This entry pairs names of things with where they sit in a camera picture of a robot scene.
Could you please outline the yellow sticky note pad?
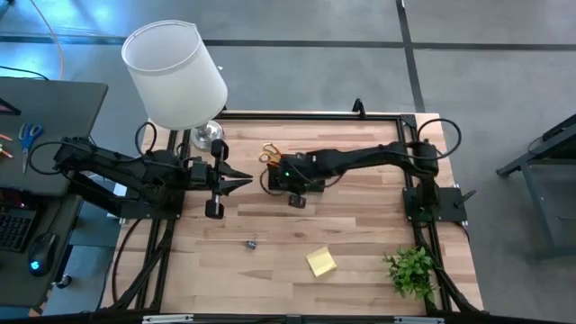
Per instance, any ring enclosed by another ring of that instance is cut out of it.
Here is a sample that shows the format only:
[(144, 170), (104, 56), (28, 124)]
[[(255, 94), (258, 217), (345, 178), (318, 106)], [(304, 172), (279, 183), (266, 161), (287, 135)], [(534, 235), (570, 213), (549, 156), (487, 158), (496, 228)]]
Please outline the yellow sticky note pad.
[(320, 277), (338, 267), (327, 247), (322, 247), (308, 254), (306, 260), (316, 277)]

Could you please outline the yellow-handled scissors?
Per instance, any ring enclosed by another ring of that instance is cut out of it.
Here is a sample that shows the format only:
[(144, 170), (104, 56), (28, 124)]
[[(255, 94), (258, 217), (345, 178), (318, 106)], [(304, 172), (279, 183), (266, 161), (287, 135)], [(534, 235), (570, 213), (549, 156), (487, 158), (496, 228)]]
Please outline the yellow-handled scissors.
[(278, 165), (282, 158), (280, 149), (272, 142), (267, 142), (262, 145), (262, 151), (258, 157), (261, 163)]

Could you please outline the silver aluminium profile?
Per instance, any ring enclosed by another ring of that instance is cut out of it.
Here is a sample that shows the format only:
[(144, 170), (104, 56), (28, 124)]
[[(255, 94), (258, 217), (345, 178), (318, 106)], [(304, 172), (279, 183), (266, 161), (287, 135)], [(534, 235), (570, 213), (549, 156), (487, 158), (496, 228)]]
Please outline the silver aluminium profile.
[(179, 324), (193, 322), (193, 314), (157, 314), (144, 316), (141, 324)]
[(446, 324), (443, 318), (435, 317), (411, 317), (397, 316), (393, 320), (394, 324)]

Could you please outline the black mesh desk organizer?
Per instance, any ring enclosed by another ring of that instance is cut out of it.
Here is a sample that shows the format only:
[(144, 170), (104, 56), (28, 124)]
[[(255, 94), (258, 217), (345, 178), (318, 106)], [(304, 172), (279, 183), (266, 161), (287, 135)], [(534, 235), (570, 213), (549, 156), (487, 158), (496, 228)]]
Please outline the black mesh desk organizer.
[[(303, 166), (301, 166), (301, 170), (303, 172), (306, 170), (304, 164), (303, 164)], [(267, 166), (267, 171), (268, 171), (267, 187), (270, 190), (283, 191), (281, 189), (281, 160), (280, 160), (280, 163), (278, 165), (269, 164)], [(309, 190), (309, 192), (322, 193), (324, 191), (325, 185), (327, 184), (326, 180), (325, 179), (315, 179), (312, 181), (316, 185), (313, 189)]]

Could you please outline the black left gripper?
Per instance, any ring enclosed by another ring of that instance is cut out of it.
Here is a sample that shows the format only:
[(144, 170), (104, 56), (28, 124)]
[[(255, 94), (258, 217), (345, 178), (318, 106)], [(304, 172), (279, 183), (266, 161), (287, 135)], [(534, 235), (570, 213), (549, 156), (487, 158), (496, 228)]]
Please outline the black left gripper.
[[(211, 155), (214, 157), (213, 165), (200, 160), (192, 163), (189, 169), (189, 190), (211, 191), (211, 198), (205, 204), (205, 215), (211, 219), (221, 220), (224, 218), (221, 197), (230, 195), (244, 185), (251, 184), (253, 176), (235, 170), (225, 162), (229, 156), (229, 147), (223, 139), (215, 139), (211, 143)], [(237, 179), (224, 180), (224, 176)]]

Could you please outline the green potted plant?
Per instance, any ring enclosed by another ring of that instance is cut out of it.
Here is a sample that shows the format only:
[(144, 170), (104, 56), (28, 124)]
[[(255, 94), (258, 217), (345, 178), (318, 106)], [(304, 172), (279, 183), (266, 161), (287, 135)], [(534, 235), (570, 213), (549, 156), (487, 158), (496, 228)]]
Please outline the green potted plant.
[(437, 287), (431, 282), (434, 263), (423, 247), (404, 249), (398, 247), (396, 256), (384, 255), (388, 277), (393, 289), (402, 298), (411, 296), (416, 301), (434, 303)]

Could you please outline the black computer mouse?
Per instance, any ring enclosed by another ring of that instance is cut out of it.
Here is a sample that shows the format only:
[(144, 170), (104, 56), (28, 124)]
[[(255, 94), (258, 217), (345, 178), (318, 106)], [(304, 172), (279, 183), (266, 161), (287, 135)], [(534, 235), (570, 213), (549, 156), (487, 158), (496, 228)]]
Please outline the black computer mouse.
[(44, 276), (52, 268), (58, 236), (45, 232), (36, 237), (28, 251), (28, 268), (32, 276)]

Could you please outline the dark side desk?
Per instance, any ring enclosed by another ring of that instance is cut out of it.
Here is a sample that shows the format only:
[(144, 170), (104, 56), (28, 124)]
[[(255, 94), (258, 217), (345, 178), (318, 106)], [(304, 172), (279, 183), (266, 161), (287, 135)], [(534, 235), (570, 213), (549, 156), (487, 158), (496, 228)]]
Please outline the dark side desk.
[[(107, 90), (108, 85), (103, 83), (0, 77), (0, 105), (7, 104), (20, 112), (0, 113), (0, 133), (14, 140), (9, 146), (13, 156), (0, 159), (0, 189), (27, 192), (40, 202), (36, 223), (23, 251), (0, 248), (0, 306), (29, 309), (43, 303), (59, 276), (59, 263), (82, 205), (80, 196), (68, 193), (69, 181), (62, 175), (23, 171), (20, 128), (26, 122), (41, 125), (44, 132), (37, 143), (88, 136)], [(47, 274), (34, 276), (28, 250), (35, 238), (47, 232), (57, 236), (54, 261)]]

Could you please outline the grey metal table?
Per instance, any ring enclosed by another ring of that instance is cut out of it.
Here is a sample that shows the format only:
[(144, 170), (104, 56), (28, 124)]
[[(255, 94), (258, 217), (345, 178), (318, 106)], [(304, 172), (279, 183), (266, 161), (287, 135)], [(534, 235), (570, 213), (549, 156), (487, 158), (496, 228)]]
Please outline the grey metal table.
[(576, 113), (533, 140), (526, 153), (496, 170), (519, 172), (544, 234), (546, 248), (527, 256), (538, 262), (576, 257)]

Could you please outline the black aluminium table frame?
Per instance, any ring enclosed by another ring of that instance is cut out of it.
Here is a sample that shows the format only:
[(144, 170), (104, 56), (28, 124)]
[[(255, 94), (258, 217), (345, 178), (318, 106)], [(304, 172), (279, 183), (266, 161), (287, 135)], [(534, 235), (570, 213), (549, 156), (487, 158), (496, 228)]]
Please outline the black aluminium table frame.
[[(434, 113), (225, 112), (220, 124), (229, 162), (258, 175), (264, 143), (282, 152), (360, 149), (395, 140), (429, 139), (449, 150)], [(284, 197), (248, 184), (224, 199), (222, 220), (204, 214), (206, 193), (189, 193), (175, 223), (171, 251), (148, 279), (142, 302), (194, 322), (262, 320), (319, 324), (391, 322), (422, 316), (423, 301), (393, 290), (384, 255), (414, 246), (402, 190), (410, 179), (395, 166), (353, 170), (296, 209)], [(245, 242), (257, 233), (255, 250)], [(328, 248), (337, 268), (316, 277), (306, 256)]]

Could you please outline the white shade silver table lamp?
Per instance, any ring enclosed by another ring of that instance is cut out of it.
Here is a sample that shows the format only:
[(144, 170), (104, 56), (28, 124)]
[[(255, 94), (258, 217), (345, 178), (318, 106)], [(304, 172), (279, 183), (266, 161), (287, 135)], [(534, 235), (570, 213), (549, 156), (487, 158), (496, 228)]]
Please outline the white shade silver table lamp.
[(164, 20), (142, 26), (123, 43), (121, 58), (152, 122), (189, 130), (199, 150), (223, 138), (214, 118), (229, 91), (195, 24)]

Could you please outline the black keyboard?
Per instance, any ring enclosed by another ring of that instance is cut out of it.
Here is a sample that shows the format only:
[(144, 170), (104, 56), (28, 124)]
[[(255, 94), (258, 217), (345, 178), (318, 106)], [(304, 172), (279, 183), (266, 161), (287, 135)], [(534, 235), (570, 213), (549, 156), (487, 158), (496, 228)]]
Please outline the black keyboard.
[(0, 210), (0, 250), (8, 252), (23, 252), (32, 227), (35, 223), (36, 211), (12, 209)]

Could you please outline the blue-handled scissors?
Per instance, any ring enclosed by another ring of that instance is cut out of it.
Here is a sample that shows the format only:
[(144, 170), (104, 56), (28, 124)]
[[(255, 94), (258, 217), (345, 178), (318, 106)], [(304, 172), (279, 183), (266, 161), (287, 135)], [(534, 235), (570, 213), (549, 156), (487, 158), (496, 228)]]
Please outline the blue-handled scissors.
[(28, 157), (30, 149), (34, 141), (43, 133), (43, 126), (40, 124), (33, 124), (25, 122), (19, 132), (19, 141), (22, 146), (22, 172), (25, 174), (27, 171)]

